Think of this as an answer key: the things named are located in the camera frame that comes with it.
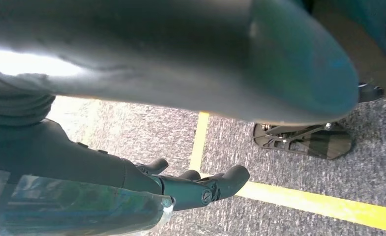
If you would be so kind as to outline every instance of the gray carpet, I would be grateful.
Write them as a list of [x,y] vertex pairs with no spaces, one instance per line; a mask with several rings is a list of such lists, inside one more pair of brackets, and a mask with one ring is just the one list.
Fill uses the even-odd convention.
[[[74,141],[134,162],[163,157],[167,174],[187,170],[197,113],[148,105],[59,98],[50,117]],[[264,150],[252,142],[252,123],[211,116],[201,171],[242,164],[251,180],[386,206],[386,100],[361,104],[341,123],[356,141],[347,156],[325,161]],[[233,197],[177,212],[152,235],[381,236],[385,231],[283,206]]]

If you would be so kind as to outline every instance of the screw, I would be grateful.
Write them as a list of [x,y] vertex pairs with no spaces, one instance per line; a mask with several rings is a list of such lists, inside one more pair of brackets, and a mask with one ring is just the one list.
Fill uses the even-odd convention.
[[271,129],[271,125],[270,124],[261,124],[261,127],[264,131],[267,131],[269,129]]
[[208,205],[211,202],[211,192],[209,189],[205,189],[202,193],[202,203]]
[[171,199],[164,199],[162,200],[162,205],[164,207],[170,207],[173,204],[173,201]]
[[327,123],[325,125],[325,130],[330,130],[332,128],[332,124],[331,123]]

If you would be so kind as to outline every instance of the plastic wrap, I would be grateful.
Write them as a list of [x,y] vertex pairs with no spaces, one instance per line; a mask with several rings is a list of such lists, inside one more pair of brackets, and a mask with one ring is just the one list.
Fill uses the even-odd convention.
[[142,235],[168,222],[169,196],[90,183],[0,172],[0,236]]

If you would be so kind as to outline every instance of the yellow floor marking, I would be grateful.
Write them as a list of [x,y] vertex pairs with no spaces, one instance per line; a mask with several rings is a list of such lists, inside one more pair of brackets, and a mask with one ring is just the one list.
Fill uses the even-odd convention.
[[[208,114],[200,113],[190,162],[191,170],[200,172],[207,124]],[[386,230],[386,207],[383,206],[250,181],[236,195]]]
[[205,147],[208,113],[200,112],[197,120],[196,135],[194,136],[193,151],[190,159],[190,170],[200,171],[202,166],[203,149]]

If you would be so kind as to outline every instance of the black plastic part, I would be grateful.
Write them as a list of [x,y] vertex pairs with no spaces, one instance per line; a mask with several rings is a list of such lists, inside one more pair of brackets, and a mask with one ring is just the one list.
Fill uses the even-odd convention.
[[189,180],[199,180],[201,179],[200,173],[195,170],[189,170],[184,172],[182,175],[179,176],[179,178],[189,179]]
[[142,173],[150,174],[150,175],[157,175],[157,174],[163,172],[168,167],[168,162],[163,158],[159,158],[159,159],[156,159],[155,161],[153,161],[147,165],[135,164],[135,166]]
[[337,124],[322,124],[308,127],[288,127],[272,130],[288,131],[275,132],[265,130],[266,125],[255,124],[253,131],[254,142],[266,149],[287,151],[295,154],[309,155],[322,159],[338,158],[352,149],[353,141],[345,129]]
[[108,152],[107,151],[105,151],[105,150],[97,150],[99,153],[102,153],[102,154],[108,154]]
[[61,126],[0,126],[0,170],[161,194],[161,188],[130,161],[71,142]]
[[217,178],[220,189],[218,200],[235,195],[249,180],[250,174],[244,166],[230,168],[221,178]]
[[173,176],[157,176],[161,179],[164,195],[176,200],[174,211],[205,207],[202,201],[204,191],[210,188],[200,183]]
[[384,97],[385,91],[381,87],[377,87],[367,83],[359,83],[359,102],[371,102]]
[[80,142],[77,142],[77,144],[80,145],[80,146],[82,146],[82,147],[84,147],[84,148],[89,148],[89,146],[86,145],[86,144],[83,144],[83,143],[80,143]]
[[[234,166],[225,174],[216,174],[197,181],[187,179],[188,177],[197,178],[197,174],[189,171],[181,177],[152,177],[160,179],[164,195],[169,195],[176,200],[174,211],[205,207],[210,202],[231,197],[245,185],[250,177],[245,167]],[[203,200],[204,193],[209,193],[208,201]]]

